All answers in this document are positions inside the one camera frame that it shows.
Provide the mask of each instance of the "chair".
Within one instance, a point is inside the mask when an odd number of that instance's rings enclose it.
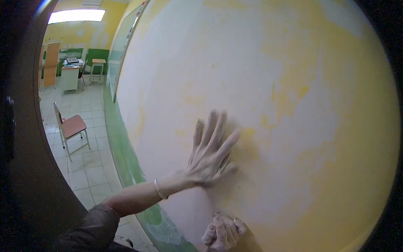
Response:
[[[75,115],[63,121],[59,108],[56,106],[56,102],[53,102],[53,107],[56,113],[57,124],[59,125],[59,133],[60,133],[60,139],[62,140],[63,149],[64,146],[66,145],[65,149],[67,150],[67,154],[69,155],[69,159],[71,161],[70,155],[73,154],[74,152],[78,151],[79,149],[83,148],[86,145],[88,145],[88,148],[91,149],[88,142],[87,125],[79,115]],[[87,143],[70,153],[69,147],[67,146],[67,140],[77,136],[78,134],[80,134],[81,138],[83,138],[82,134],[83,131],[85,132],[85,138],[87,139]]]
[[[87,62],[88,62],[88,60],[86,60],[86,61],[85,61],[85,64],[84,64],[84,68],[83,68],[83,70],[82,70],[81,72],[79,72],[79,73],[78,73],[78,79],[82,81],[82,83],[81,83],[81,87],[83,88],[83,91],[84,91],[84,86],[85,86],[85,82],[84,82],[83,74],[84,74],[84,71],[85,71],[85,67],[87,66]]]

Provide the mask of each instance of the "silver bangle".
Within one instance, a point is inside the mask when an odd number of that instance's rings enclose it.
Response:
[[[161,193],[160,187],[159,187],[158,184],[157,184],[157,179],[154,180],[154,186],[155,186],[155,190],[157,191],[158,196],[160,196],[162,200],[168,199],[169,196],[168,196],[168,197],[164,197],[164,195]]]

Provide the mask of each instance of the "wrist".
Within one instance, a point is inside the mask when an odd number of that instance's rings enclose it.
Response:
[[[165,197],[194,187],[194,183],[184,171],[177,171],[172,175],[161,177],[157,180],[157,184],[161,194]]]

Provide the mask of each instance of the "wooden stool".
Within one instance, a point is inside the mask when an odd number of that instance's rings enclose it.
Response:
[[[104,72],[104,64],[106,61],[104,59],[100,58],[94,58],[92,59],[92,69],[91,69],[91,74],[89,75],[89,81],[91,82],[91,77],[92,77],[92,71],[94,71],[95,67],[101,67],[101,73],[100,73],[100,81],[102,83],[102,73]]]

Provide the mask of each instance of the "hand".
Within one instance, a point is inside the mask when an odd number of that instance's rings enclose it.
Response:
[[[226,120],[225,112],[218,116],[216,111],[212,111],[205,129],[203,122],[197,121],[193,137],[193,151],[186,171],[187,179],[195,185],[210,186],[236,169],[232,162],[221,167],[223,160],[240,137],[240,131],[235,130],[222,144]]]
[[[231,220],[228,216],[217,212],[201,241],[209,247],[210,251],[226,251],[235,247],[239,236],[246,231],[247,227],[240,219]]]

